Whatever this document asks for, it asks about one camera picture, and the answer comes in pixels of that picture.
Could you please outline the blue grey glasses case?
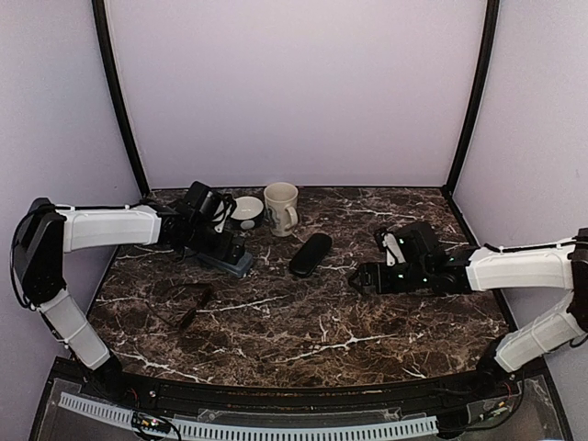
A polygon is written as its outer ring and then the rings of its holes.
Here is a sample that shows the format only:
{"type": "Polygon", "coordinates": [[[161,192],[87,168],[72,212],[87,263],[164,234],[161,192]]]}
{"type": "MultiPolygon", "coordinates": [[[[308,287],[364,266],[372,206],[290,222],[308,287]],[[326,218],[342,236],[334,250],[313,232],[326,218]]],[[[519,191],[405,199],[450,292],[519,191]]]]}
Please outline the blue grey glasses case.
{"type": "Polygon", "coordinates": [[[254,257],[251,253],[245,252],[235,264],[221,261],[205,254],[198,254],[197,260],[204,266],[209,266],[213,269],[219,269],[220,271],[228,273],[229,275],[243,278],[247,275],[248,271],[252,267],[254,257]]]}

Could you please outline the black glasses case beige lining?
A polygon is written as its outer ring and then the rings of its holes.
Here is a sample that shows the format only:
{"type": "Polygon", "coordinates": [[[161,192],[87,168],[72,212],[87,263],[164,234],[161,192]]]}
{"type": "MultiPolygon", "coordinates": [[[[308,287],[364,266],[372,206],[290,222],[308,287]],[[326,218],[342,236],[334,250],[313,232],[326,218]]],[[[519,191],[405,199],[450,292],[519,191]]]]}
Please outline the black glasses case beige lining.
{"type": "Polygon", "coordinates": [[[295,277],[309,277],[331,250],[333,239],[325,233],[314,233],[294,254],[288,263],[295,277]]]}

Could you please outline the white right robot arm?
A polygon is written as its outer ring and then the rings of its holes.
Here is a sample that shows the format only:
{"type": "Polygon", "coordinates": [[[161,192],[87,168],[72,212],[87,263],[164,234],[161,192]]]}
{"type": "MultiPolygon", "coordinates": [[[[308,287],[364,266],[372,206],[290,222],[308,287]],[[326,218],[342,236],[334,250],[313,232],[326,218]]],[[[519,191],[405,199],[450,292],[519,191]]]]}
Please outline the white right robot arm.
{"type": "Polygon", "coordinates": [[[469,377],[469,391],[479,399],[491,397],[507,375],[529,362],[587,336],[586,229],[551,243],[484,244],[452,252],[424,221],[395,232],[381,230],[375,239],[384,260],[359,265],[348,279],[361,294],[559,292],[560,298],[533,320],[489,344],[469,377]]]}

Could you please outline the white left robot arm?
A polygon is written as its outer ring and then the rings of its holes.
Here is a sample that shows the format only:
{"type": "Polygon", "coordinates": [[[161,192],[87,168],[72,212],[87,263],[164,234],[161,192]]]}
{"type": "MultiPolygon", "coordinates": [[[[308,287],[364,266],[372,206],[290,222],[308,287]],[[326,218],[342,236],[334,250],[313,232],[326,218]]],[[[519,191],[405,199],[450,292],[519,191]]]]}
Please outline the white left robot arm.
{"type": "Polygon", "coordinates": [[[72,294],[68,264],[77,254],[124,245],[160,246],[243,277],[252,257],[232,232],[235,198],[201,182],[170,204],[144,198],[134,204],[76,206],[35,199],[14,229],[9,276],[19,306],[36,311],[111,401],[130,392],[117,356],[90,324],[72,294]]]}

